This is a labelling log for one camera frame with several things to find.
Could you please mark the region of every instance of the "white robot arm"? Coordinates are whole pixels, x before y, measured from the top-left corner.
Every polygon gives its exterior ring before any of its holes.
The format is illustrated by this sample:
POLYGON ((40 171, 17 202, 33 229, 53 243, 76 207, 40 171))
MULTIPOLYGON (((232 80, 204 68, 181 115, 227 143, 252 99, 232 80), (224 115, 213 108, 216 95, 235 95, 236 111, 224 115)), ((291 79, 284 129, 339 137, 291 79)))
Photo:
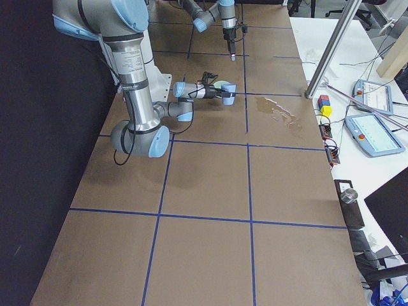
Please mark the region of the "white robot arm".
POLYGON ((115 74, 130 117, 118 123, 111 133, 111 142, 118 151, 161 157, 170 139, 161 118, 191 121, 194 98, 218 96, 226 105, 233 103, 233 84, 216 89, 204 78, 197 84, 177 82, 173 91, 177 102, 152 100, 141 47, 149 24, 144 0, 54 0, 53 7, 54 25, 59 32, 84 40, 98 41, 102 37, 112 51, 115 74))

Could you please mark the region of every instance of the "water puddle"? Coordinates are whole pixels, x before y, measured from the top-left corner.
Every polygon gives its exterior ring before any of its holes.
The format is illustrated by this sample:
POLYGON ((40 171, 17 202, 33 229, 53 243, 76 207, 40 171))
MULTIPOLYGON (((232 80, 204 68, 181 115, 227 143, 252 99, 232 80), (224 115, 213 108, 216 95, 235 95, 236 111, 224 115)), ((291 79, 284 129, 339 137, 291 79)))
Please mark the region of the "water puddle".
POLYGON ((256 106, 259 112, 270 113, 273 120, 284 123, 292 133, 303 131, 300 119, 274 100, 265 97, 256 98, 256 106))

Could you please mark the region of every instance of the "black curtain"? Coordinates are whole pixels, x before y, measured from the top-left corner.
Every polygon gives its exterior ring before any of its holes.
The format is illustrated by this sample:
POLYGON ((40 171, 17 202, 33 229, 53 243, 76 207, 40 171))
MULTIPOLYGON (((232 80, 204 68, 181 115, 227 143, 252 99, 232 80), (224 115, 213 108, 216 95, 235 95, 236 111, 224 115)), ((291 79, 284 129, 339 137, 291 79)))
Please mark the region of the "black curtain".
POLYGON ((0 3, 0 305, 29 305, 112 103, 97 42, 51 0, 0 3))

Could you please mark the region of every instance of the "stacked colored blocks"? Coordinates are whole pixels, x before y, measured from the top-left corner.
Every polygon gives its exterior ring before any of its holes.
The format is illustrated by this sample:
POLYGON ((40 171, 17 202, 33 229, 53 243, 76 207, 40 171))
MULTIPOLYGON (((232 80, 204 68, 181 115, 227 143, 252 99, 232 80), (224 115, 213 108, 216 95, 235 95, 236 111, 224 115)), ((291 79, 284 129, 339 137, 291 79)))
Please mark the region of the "stacked colored blocks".
POLYGON ((322 94, 317 101, 317 105, 319 106, 322 115, 329 117, 332 114, 329 96, 322 94))

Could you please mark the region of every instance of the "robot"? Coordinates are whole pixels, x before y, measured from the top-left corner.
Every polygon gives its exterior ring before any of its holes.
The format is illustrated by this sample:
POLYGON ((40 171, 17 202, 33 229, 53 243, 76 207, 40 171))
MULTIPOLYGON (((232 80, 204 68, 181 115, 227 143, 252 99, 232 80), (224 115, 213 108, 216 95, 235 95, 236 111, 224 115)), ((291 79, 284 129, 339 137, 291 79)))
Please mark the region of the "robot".
MULTIPOLYGON (((208 11, 193 0, 178 0, 178 4, 192 16, 199 32, 222 19, 224 39, 234 61, 236 33, 242 27, 235 20, 234 0, 218 0, 208 11)), ((128 157, 163 156, 170 131, 161 119, 169 116, 191 122, 194 99, 218 97, 225 105, 233 104, 236 85, 223 82, 216 88, 209 82, 214 75, 207 72, 194 84, 176 82, 173 95, 177 102, 167 102, 167 96, 163 101, 162 92, 169 91, 171 75, 161 74, 154 65, 144 0, 53 0, 53 7, 54 25, 59 32, 102 41, 101 45, 109 47, 105 57, 111 60, 111 71, 122 87, 129 113, 129 120, 118 123, 110 139, 115 149, 128 157)))

